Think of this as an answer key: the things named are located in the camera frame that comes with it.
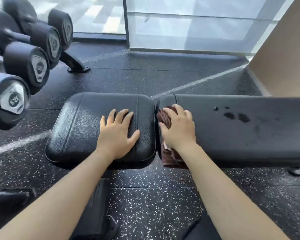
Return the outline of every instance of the brown towel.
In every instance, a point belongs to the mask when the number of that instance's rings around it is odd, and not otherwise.
[[[166,108],[172,109],[176,114],[177,110],[175,107],[166,106]],[[162,109],[157,113],[157,118],[159,122],[162,122],[166,125],[168,129],[171,127],[171,119],[166,112]],[[174,150],[169,150],[164,147],[164,143],[161,144],[161,161],[164,167],[167,168],[184,168],[188,169],[185,162],[182,160],[180,155]]]

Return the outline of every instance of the left hand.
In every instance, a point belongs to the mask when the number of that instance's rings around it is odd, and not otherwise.
[[[106,155],[110,163],[125,156],[140,137],[140,130],[136,130],[131,138],[128,138],[128,128],[133,116],[133,112],[128,111],[128,109],[121,110],[114,119],[116,110],[113,109],[109,113],[107,123],[104,116],[101,118],[96,152]]]

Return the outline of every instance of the forearm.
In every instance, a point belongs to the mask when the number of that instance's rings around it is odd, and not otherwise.
[[[68,240],[109,166],[94,152],[0,230],[0,240]]]
[[[198,145],[179,150],[223,240],[288,239]]]

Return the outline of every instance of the sweat mark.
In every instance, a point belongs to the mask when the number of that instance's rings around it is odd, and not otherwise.
[[[238,119],[242,121],[243,123],[248,123],[250,121],[249,117],[246,116],[244,113],[238,114]]]
[[[227,117],[228,119],[234,120],[236,117],[233,113],[224,113],[223,114],[225,117]]]

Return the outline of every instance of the right hand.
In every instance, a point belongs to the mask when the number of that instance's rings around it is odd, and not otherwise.
[[[164,123],[159,123],[164,142],[168,147],[178,151],[187,145],[196,144],[195,123],[192,121],[192,113],[184,110],[180,105],[172,105],[178,114],[168,108],[163,110],[171,119],[171,127],[168,129]]]

